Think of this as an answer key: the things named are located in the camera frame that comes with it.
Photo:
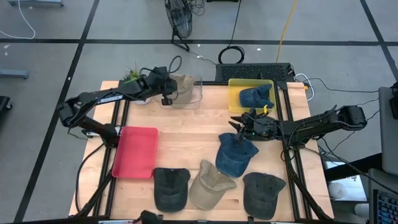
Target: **clear plastic container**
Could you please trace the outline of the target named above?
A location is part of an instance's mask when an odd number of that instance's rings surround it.
[[[243,108],[241,106],[241,101],[239,99],[239,93],[242,90],[248,88],[254,88],[261,85],[271,84],[272,87],[269,90],[269,99],[273,102],[274,107],[267,108],[268,112],[273,112],[276,108],[275,100],[275,90],[274,82],[272,80],[252,80],[252,79],[242,79],[242,78],[230,78],[228,81],[228,91],[229,91],[229,111],[234,113],[249,112],[250,108]],[[263,108],[256,108],[256,112],[263,113]]]
[[[170,77],[177,81],[177,91],[168,96],[173,100],[173,104],[170,106],[163,106],[161,104],[162,95],[157,95],[155,101],[159,102],[161,107],[165,109],[199,109],[202,99],[201,77],[196,75],[177,74],[170,74]]]

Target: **blue denim cap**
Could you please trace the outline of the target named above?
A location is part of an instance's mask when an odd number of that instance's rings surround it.
[[[268,108],[273,108],[274,104],[269,99],[269,90],[271,88],[271,84],[266,84],[242,90],[239,93],[241,106],[244,108],[263,108],[265,105],[268,105]]]
[[[249,140],[239,141],[235,139],[235,134],[220,134],[221,146],[216,157],[216,167],[222,173],[231,177],[240,177],[249,165],[250,159],[259,150]]]

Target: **yellow tray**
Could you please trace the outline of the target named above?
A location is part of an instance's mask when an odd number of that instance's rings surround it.
[[[274,90],[274,82],[272,80],[252,80],[252,79],[241,79],[241,78],[231,78],[228,81],[228,90],[229,90],[229,111],[234,113],[243,113],[249,112],[250,108],[243,108],[241,106],[241,101],[239,99],[239,93],[242,90],[248,88],[254,88],[257,86],[271,84],[272,87],[269,90],[269,99],[274,103],[273,108],[268,108],[268,112],[272,112],[276,108],[275,103],[275,90]],[[263,113],[263,108],[256,108],[256,112]]]

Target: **black cap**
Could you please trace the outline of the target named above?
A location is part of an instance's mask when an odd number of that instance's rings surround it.
[[[161,212],[178,212],[187,204],[188,180],[191,178],[187,169],[154,169],[154,197],[156,208]]]
[[[243,177],[243,205],[254,218],[270,220],[276,211],[279,192],[286,182],[274,175],[252,172]]]

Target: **fan stand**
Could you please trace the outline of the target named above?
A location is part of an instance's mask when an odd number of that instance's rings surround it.
[[[174,42],[174,36],[177,36],[180,40],[181,40],[181,42],[185,45],[185,47],[184,46],[181,46],[180,44],[176,44],[175,42]],[[174,30],[173,29],[173,35],[172,35],[172,44],[174,44],[174,45],[176,45],[177,47],[181,47],[182,49],[184,49],[184,50],[186,50],[187,52],[189,52],[189,47],[188,47],[188,45],[184,42],[184,40],[181,38],[181,36],[180,36],[180,34],[178,34],[178,32],[176,31],[176,30]]]

